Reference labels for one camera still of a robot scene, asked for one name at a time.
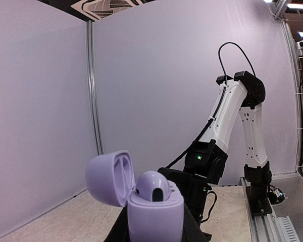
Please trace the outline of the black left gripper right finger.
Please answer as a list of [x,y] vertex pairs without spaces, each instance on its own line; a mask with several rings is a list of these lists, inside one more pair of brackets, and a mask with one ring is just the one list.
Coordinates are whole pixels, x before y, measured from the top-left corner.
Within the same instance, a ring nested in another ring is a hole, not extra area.
[[183,219],[183,234],[182,242],[202,242],[205,241],[205,237],[200,227],[193,218],[190,210],[184,204],[184,219]]

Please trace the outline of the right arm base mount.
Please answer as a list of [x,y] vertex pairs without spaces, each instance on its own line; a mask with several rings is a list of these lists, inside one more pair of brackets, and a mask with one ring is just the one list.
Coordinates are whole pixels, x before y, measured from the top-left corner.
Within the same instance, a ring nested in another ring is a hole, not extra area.
[[252,217],[264,216],[273,213],[272,205],[285,201],[285,194],[278,187],[269,185],[266,188],[246,187],[246,198]]

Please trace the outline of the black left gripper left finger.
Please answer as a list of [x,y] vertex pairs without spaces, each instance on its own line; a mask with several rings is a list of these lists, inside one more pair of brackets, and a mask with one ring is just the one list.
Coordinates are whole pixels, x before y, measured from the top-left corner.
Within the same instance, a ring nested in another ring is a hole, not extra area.
[[105,242],[128,241],[128,215],[127,209],[122,209],[113,227],[107,235]]

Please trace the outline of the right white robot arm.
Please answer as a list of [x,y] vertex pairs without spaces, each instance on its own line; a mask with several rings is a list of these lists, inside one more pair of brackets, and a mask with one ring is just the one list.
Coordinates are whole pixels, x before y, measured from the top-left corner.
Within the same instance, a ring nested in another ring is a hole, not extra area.
[[197,224],[205,222],[203,211],[211,185],[218,184],[228,159],[228,146],[236,118],[242,121],[246,159],[244,178],[246,198],[252,216],[272,212],[269,204],[272,173],[262,134],[262,103],[266,97],[263,82],[248,71],[234,77],[219,76],[219,96],[213,115],[192,144],[175,162],[184,158],[182,171],[173,169],[173,163],[158,172],[173,181]]

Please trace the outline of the purple round earbud case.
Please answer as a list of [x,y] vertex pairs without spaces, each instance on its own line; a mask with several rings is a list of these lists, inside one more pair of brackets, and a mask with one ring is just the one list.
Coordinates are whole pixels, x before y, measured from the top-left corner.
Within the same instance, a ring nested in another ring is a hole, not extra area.
[[135,191],[137,178],[128,151],[121,150],[91,159],[85,170],[86,186],[97,201],[126,207],[131,241],[181,241],[184,199],[169,181],[168,200],[149,202]]

